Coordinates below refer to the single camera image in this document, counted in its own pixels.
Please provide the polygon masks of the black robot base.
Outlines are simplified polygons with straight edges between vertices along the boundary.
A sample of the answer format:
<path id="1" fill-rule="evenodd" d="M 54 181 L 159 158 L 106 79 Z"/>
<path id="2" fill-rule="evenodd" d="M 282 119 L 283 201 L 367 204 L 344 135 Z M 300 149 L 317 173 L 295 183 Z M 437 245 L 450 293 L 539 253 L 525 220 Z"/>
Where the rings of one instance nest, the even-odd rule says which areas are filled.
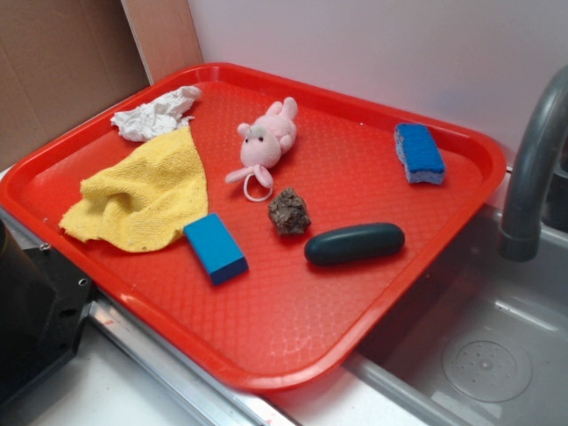
<path id="1" fill-rule="evenodd" d="M 1 225 L 1 408 L 77 353 L 92 279 L 55 248 L 22 248 Z"/>

